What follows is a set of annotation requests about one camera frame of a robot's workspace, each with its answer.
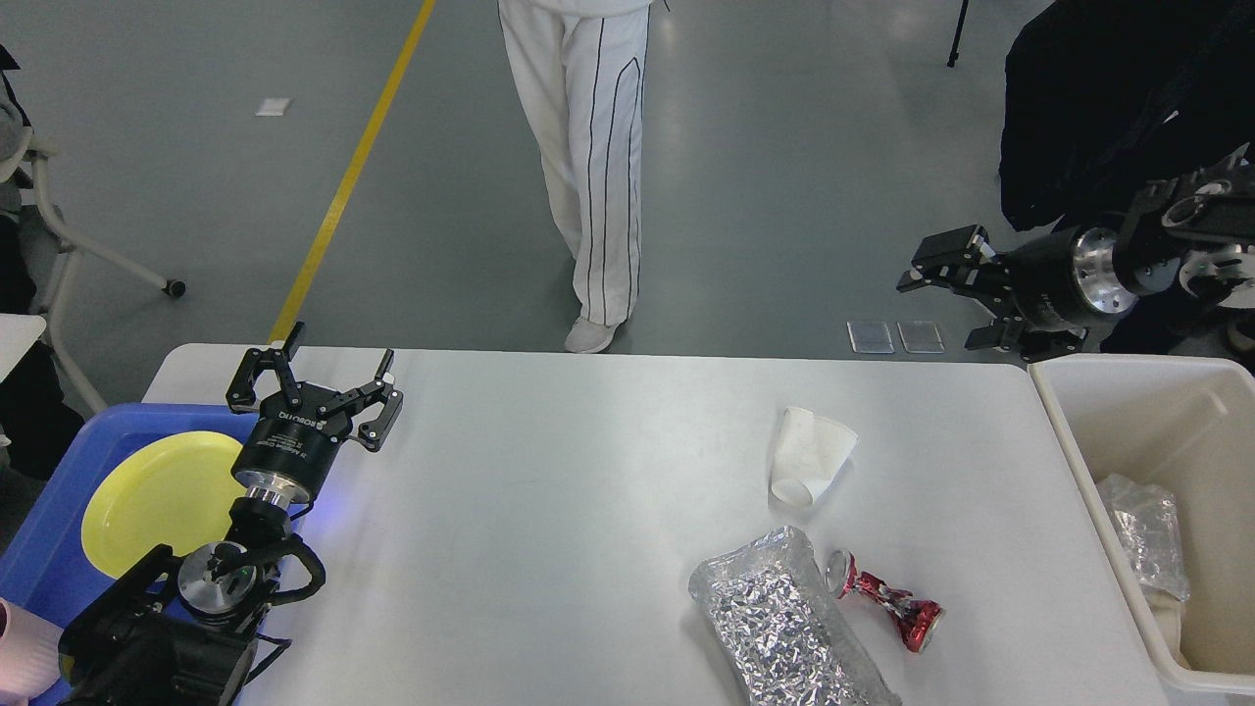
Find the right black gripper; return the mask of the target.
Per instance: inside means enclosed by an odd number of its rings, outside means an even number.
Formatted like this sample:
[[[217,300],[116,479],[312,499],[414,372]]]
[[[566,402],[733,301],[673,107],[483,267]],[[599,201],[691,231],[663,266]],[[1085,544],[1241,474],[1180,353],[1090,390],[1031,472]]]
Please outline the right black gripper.
[[[981,224],[924,237],[899,293],[945,287],[980,301],[995,321],[968,334],[968,350],[1001,350],[1023,362],[1081,354],[1088,329],[1113,324],[1140,298],[1118,277],[1109,227],[1058,231],[999,253]]]

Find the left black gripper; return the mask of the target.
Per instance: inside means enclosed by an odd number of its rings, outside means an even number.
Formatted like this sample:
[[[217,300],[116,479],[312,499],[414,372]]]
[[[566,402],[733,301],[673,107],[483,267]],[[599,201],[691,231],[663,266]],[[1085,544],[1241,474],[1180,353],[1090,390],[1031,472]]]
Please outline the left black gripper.
[[[279,347],[247,349],[225,393],[231,413],[260,410],[233,460],[233,479],[241,487],[281,493],[286,502],[318,500],[341,443],[356,441],[366,451],[380,451],[404,405],[404,393],[390,376],[394,349],[382,354],[376,374],[359,387],[336,393],[299,382],[291,362],[305,329],[297,321]],[[256,382],[267,372],[277,379],[279,393],[260,405]]]

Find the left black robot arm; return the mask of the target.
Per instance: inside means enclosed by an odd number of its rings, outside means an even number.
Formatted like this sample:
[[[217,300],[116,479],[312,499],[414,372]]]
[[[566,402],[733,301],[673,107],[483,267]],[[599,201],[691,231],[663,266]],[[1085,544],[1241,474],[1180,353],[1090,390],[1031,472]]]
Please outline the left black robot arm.
[[[159,542],[64,630],[68,705],[232,705],[290,647],[274,638],[260,657],[264,621],[326,586],[295,523],[318,504],[341,446],[379,451],[404,405],[393,349],[359,387],[300,381],[291,362],[304,331],[246,350],[226,390],[231,413],[257,413],[228,469],[242,488],[228,528],[183,556]]]

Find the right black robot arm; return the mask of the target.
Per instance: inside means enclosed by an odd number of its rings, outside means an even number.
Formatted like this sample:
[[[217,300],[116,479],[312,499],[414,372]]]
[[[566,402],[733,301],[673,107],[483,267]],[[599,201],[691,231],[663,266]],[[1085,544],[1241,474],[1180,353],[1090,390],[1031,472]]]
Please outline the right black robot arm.
[[[969,331],[965,347],[1043,362],[1081,354],[1091,330],[1173,285],[1191,298],[1183,335],[1210,313],[1252,308],[1252,166],[1237,153],[1151,181],[1117,213],[1004,253],[980,224],[929,234],[896,288],[945,287],[976,300],[991,319]]]

